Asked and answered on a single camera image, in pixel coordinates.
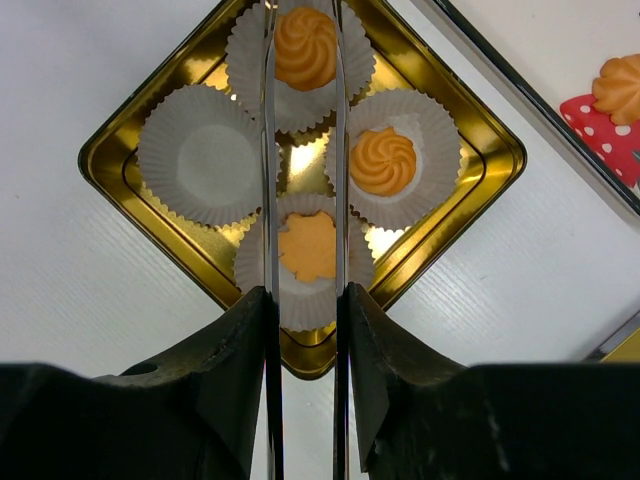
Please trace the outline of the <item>swirl cookie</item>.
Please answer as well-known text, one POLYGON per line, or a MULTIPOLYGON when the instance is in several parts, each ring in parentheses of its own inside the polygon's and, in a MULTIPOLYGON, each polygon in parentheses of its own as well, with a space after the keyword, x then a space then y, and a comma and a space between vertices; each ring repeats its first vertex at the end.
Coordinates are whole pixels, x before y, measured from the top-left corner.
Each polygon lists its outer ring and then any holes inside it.
POLYGON ((308 6, 278 16, 274 33, 275 77, 297 91, 335 79, 337 39, 333 20, 308 6))

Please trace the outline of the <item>flower cookie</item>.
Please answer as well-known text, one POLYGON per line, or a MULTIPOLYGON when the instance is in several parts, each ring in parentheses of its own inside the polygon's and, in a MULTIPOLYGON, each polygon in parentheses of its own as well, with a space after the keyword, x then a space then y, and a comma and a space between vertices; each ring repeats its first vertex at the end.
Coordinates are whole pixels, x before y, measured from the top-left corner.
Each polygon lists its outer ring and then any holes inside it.
POLYGON ((326 212, 289 214, 278 243, 280 262, 297 281, 336 277, 336 227, 326 212))

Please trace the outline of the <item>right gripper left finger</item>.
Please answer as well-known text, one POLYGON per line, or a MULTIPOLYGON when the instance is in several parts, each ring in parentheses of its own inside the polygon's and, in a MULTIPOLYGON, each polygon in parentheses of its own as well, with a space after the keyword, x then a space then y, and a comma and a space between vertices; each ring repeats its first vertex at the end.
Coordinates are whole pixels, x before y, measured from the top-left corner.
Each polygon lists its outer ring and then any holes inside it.
POLYGON ((219 319, 120 375, 1 368, 5 479, 246 479, 264 365, 256 287, 219 319))

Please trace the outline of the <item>metal serving tongs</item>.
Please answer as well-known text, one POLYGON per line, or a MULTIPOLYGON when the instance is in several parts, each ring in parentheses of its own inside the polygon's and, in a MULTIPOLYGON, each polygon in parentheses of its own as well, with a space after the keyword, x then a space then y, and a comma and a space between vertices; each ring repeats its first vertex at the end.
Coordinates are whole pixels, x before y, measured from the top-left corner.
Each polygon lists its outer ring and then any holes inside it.
MULTIPOLYGON (((265 2, 263 13, 263 52, 260 78, 260 125, 262 145, 262 238, 263 278, 266 291, 264 310, 266 313, 266 395, 268 422, 268 477, 284 477, 284 446, 282 416, 282 379, 280 352, 279 311, 279 260, 278 222, 276 204, 276 141, 275 141, 275 42, 274 32, 278 14, 276 1, 265 2)), ((348 186, 346 153, 337 152, 338 169, 336 187, 336 356, 333 409, 333 477, 349 477, 349 360, 348 328, 344 306, 348 283, 348 186)))

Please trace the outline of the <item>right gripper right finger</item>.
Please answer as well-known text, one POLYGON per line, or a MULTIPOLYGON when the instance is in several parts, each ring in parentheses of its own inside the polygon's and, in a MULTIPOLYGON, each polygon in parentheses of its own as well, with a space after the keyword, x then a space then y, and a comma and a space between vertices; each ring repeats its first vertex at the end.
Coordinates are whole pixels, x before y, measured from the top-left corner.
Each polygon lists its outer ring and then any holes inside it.
POLYGON ((635 479, 633 363, 463 366, 349 287, 361 469, 372 479, 635 479))

